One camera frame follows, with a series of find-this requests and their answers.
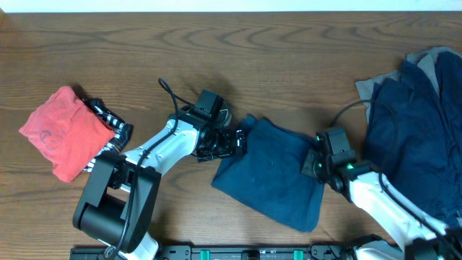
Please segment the dark blue denim shorts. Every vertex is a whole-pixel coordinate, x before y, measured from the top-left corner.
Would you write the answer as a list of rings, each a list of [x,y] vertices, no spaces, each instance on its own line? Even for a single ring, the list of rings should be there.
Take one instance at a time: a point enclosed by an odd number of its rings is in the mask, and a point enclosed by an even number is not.
[[[324,185],[301,173],[318,145],[311,136],[252,115],[240,124],[247,153],[223,159],[212,187],[268,218],[304,233],[318,224]]]

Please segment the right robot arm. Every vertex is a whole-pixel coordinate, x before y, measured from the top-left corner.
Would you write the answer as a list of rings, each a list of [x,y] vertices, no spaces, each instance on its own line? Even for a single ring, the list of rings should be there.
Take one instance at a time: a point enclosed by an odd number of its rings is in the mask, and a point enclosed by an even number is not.
[[[395,241],[374,236],[356,240],[342,259],[460,259],[461,229],[451,229],[398,192],[372,163],[357,161],[354,151],[308,152],[301,173],[341,194],[368,213]]]

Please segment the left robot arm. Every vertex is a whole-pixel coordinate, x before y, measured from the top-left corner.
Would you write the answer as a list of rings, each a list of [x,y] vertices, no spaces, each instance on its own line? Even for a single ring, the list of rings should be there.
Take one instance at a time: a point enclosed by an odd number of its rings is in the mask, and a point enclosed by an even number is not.
[[[124,152],[102,152],[83,189],[73,226],[107,247],[96,259],[154,259],[158,242],[149,233],[162,177],[182,158],[199,162],[244,155],[243,130],[215,126],[187,113],[172,115],[143,145]]]

